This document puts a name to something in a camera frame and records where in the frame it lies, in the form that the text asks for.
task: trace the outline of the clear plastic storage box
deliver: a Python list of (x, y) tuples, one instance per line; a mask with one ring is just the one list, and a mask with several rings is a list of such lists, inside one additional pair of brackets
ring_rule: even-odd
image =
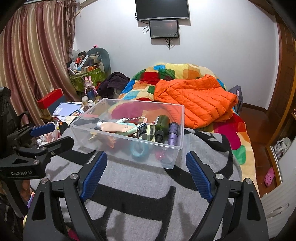
[[(144, 116), (152, 123), (159, 115), (179, 124), (176, 146), (126, 137), (97, 129), (98, 122), (116, 122), (122, 118)], [(79, 116), (71, 125), (81, 146), (102, 150), (108, 157), (172, 169), (183, 147), (184, 106), (150, 101), (104, 98)]]

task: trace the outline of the pink curtain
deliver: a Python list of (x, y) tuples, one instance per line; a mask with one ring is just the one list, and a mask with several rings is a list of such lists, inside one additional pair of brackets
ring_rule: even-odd
[(66, 35), (66, 44), (67, 44), (67, 53), (69, 48), (73, 48), (74, 36), (75, 36), (75, 13), (77, 3), (75, 0), (64, 0), (64, 21), (65, 21), (65, 35)]
[(0, 86), (11, 89), (17, 114), (28, 110), (36, 125), (43, 124), (37, 101), (52, 90), (79, 100), (67, 72), (64, 11), (64, 1), (24, 5), (0, 35)]

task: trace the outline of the slipper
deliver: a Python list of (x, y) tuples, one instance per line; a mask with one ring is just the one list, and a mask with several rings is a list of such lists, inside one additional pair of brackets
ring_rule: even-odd
[(271, 167), (264, 177), (265, 186), (269, 187), (271, 185), (273, 179), (274, 179), (274, 169)]

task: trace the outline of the bed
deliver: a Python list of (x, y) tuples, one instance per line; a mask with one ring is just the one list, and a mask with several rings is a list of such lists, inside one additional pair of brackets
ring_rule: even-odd
[[(214, 75), (207, 68), (191, 64), (154, 66), (137, 73), (120, 98), (153, 101), (159, 79), (195, 79), (206, 73)], [(112, 119), (142, 114), (125, 104), (109, 111)], [(78, 172), (96, 154), (78, 145), (71, 128), (63, 133), (64, 136), (71, 136), (75, 145), (72, 150), (51, 158), (45, 170), (51, 181), (65, 179), (70, 173)], [(211, 124), (202, 130), (185, 128), (183, 149), (173, 169), (148, 166), (141, 161), (126, 161), (124, 151), (122, 155), (117, 155), (121, 158), (110, 155), (93, 197), (85, 202), (93, 224), (104, 240), (121, 240), (122, 237), (124, 240), (147, 241), (190, 239), (208, 202), (201, 198), (187, 169), (185, 158), (189, 151), (195, 151), (215, 173), (231, 180), (250, 177), (256, 184), (254, 155), (245, 124), (239, 116), (233, 116), (225, 123)], [(37, 188), (39, 181), (32, 180), (32, 187)], [(66, 203), (63, 200), (60, 202), (64, 220), (72, 228)], [(229, 199), (215, 239), (228, 232), (232, 204), (233, 199)]]
[[(216, 77), (208, 68), (193, 64), (159, 64), (135, 74), (122, 91), (119, 99), (153, 101), (155, 85), (160, 79), (167, 81), (173, 79), (198, 79), (205, 74)], [(219, 78), (217, 80), (226, 90), (224, 83)], [(258, 190), (254, 152), (247, 134), (246, 125), (239, 115), (234, 113), (229, 120), (211, 123), (207, 127), (199, 129), (199, 131), (225, 135), (230, 143), (233, 155), (240, 164), (242, 179), (251, 178)]]

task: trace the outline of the wall-mounted monitor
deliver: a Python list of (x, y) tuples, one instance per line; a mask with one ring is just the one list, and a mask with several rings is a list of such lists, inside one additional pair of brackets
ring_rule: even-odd
[(152, 39), (170, 39), (179, 37), (178, 20), (150, 21), (150, 37)]
[(183, 18), (189, 19), (187, 0), (136, 0), (138, 21)]

